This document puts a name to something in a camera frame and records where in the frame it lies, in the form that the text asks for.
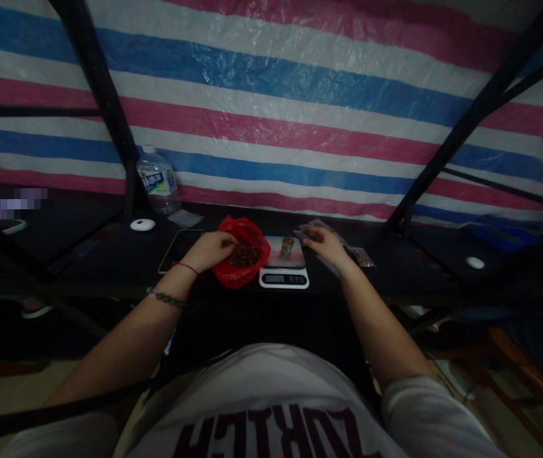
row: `bottle label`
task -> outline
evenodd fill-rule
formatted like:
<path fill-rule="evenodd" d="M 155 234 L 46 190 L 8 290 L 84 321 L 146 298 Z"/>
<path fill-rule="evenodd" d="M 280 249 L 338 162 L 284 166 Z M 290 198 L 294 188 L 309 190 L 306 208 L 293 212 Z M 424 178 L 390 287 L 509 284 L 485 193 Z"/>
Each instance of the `bottle label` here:
<path fill-rule="evenodd" d="M 178 188 L 171 170 L 165 172 L 138 172 L 149 195 L 170 195 Z"/>

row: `sleeve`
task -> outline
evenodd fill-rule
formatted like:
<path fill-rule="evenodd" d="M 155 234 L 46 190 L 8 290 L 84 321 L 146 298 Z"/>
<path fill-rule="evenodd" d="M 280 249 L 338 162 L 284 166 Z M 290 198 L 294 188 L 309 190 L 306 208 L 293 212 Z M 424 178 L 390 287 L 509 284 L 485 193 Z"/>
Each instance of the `sleeve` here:
<path fill-rule="evenodd" d="M 389 435 L 410 457 L 505 457 L 477 418 L 429 377 L 392 382 L 382 396 Z"/>
<path fill-rule="evenodd" d="M 17 434 L 0 458 L 110 458 L 118 440 L 112 415 L 87 413 Z"/>

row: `maroon lettering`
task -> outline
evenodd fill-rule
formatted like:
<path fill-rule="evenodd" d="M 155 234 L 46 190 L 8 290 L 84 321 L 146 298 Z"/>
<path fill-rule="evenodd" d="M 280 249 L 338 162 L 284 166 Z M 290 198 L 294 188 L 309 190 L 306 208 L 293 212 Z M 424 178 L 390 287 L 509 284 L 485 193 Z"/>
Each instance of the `maroon lettering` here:
<path fill-rule="evenodd" d="M 216 420 L 215 439 L 223 439 L 227 435 L 229 425 L 234 425 L 233 433 L 233 458 L 245 458 L 246 456 L 246 412 L 228 413 L 219 415 Z M 222 458 L 223 454 L 214 455 Z"/>
<path fill-rule="evenodd" d="M 289 411 L 291 413 L 292 428 L 286 426 L 286 420 L 284 419 L 284 412 L 282 406 L 275 405 L 271 408 L 273 410 L 273 417 L 276 420 L 276 425 L 282 432 L 282 451 L 284 456 L 292 458 L 291 443 L 295 442 L 299 448 L 299 456 L 301 458 L 309 458 L 312 456 L 310 450 L 310 442 L 308 441 L 308 434 L 301 418 L 301 412 L 297 404 L 289 405 Z"/>
<path fill-rule="evenodd" d="M 331 444 L 334 456 L 350 458 L 348 450 L 346 450 L 346 448 L 343 446 L 341 438 L 337 434 L 337 431 L 335 431 L 335 428 L 333 427 L 331 420 L 329 420 L 326 412 L 323 412 L 322 410 L 304 407 L 303 416 L 305 418 L 305 424 L 308 426 L 308 431 L 310 432 L 310 439 L 312 439 L 314 453 L 317 458 L 326 458 L 327 454 L 324 450 L 322 441 L 320 440 L 320 435 L 318 434 L 318 430 L 316 429 L 316 423 L 314 423 L 315 421 L 318 421 L 318 423 L 322 426 L 322 430 L 326 434 L 327 439 Z"/>
<path fill-rule="evenodd" d="M 270 458 L 270 437 L 267 433 L 267 419 L 272 416 L 272 408 L 264 410 L 249 410 L 248 420 L 254 423 L 257 435 L 257 456 Z"/>
<path fill-rule="evenodd" d="M 354 458 L 382 458 L 381 453 L 376 452 L 372 455 L 363 455 L 361 449 L 361 437 L 359 436 L 359 427 L 356 423 L 356 417 L 349 408 L 339 412 L 330 412 L 331 418 L 343 421 L 348 436 L 348 448 Z"/>
<path fill-rule="evenodd" d="M 203 421 L 200 437 L 195 445 L 191 445 L 191 436 L 195 429 L 195 423 L 190 423 L 182 427 L 181 435 L 178 438 L 176 449 L 174 450 L 174 458 L 199 458 L 208 456 L 208 447 L 210 446 L 210 438 L 212 437 L 212 426 L 214 425 L 214 417 L 208 417 Z"/>

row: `pixelated blur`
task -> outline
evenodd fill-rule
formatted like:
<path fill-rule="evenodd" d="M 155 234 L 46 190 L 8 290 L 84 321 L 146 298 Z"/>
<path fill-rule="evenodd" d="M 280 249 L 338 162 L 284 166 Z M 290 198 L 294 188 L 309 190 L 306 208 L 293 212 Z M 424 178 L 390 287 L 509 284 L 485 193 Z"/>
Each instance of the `pixelated blur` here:
<path fill-rule="evenodd" d="M 0 219 L 17 219 L 23 210 L 40 210 L 48 198 L 46 188 L 0 189 Z"/>

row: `hand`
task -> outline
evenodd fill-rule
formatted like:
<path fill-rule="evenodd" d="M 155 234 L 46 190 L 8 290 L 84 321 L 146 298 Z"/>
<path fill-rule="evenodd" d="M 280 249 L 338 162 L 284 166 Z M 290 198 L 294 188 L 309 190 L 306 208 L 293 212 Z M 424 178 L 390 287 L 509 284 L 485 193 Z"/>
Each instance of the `hand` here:
<path fill-rule="evenodd" d="M 335 234 L 325 228 L 319 227 L 310 227 L 306 231 L 317 241 L 306 239 L 303 241 L 303 244 L 306 247 L 312 248 L 325 261 L 333 264 L 337 270 L 354 264 L 354 261 L 348 256 L 348 253 L 346 253 Z"/>
<path fill-rule="evenodd" d="M 227 232 L 206 232 L 195 242 L 181 263 L 202 273 L 231 254 L 238 241 Z"/>

